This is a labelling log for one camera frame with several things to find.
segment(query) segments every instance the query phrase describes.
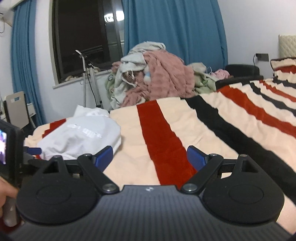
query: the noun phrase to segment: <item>black ribbed plastic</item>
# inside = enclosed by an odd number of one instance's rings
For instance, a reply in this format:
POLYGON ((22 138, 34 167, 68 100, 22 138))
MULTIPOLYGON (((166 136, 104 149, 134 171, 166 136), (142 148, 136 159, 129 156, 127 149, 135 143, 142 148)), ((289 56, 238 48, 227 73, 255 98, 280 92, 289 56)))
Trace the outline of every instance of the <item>black ribbed plastic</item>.
POLYGON ((276 223, 249 227, 220 221, 197 196, 174 186, 125 186, 119 194, 103 196, 78 221, 50 227, 26 223, 10 236, 15 241, 284 241, 290 234, 276 223))

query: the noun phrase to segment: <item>pink blanket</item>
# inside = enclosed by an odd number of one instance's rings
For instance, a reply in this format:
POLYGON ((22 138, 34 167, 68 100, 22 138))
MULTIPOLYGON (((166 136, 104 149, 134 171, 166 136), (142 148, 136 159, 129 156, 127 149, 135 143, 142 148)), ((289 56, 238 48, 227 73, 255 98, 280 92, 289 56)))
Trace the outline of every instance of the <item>pink blanket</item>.
POLYGON ((143 55, 150 69, 151 82, 144 82, 143 72, 138 73, 135 76, 137 87, 126 93, 122 107, 135 105, 142 98, 156 100, 195 95, 193 69, 185 66, 182 59, 164 50, 147 51, 143 55))

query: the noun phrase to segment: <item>power socket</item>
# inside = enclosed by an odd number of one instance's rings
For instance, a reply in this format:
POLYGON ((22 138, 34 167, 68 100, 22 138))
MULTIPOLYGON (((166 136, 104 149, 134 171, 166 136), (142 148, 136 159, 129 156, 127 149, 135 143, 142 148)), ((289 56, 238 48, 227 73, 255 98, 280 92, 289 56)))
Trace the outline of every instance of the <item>power socket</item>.
POLYGON ((268 53, 257 53, 256 57, 258 61, 266 61, 269 62, 269 55, 268 53))

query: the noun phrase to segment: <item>screw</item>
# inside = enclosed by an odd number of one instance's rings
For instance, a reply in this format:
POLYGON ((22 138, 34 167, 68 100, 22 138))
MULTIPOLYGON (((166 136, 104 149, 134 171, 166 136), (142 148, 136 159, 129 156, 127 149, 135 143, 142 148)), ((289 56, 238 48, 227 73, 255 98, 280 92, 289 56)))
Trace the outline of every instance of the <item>screw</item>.
POLYGON ((183 186, 183 190, 186 192, 194 192, 197 190, 197 186, 193 183, 187 183, 183 186))
POLYGON ((106 192, 113 192, 116 190, 116 185, 113 183, 108 183, 103 186, 103 190, 106 192))

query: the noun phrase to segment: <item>curtain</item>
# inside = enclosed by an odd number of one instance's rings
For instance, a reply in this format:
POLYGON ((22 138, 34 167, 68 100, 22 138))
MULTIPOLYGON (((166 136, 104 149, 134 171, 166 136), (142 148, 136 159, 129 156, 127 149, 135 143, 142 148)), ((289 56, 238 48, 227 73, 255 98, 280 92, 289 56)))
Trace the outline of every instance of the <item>curtain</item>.
POLYGON ((212 70, 228 64, 227 43, 217 0, 122 0, 125 54, 143 41, 162 42, 185 64, 212 70))
POLYGON ((24 91, 26 102, 33 103, 37 125, 45 123, 35 58, 36 0, 25 0, 14 9, 11 37, 13 91, 24 91))

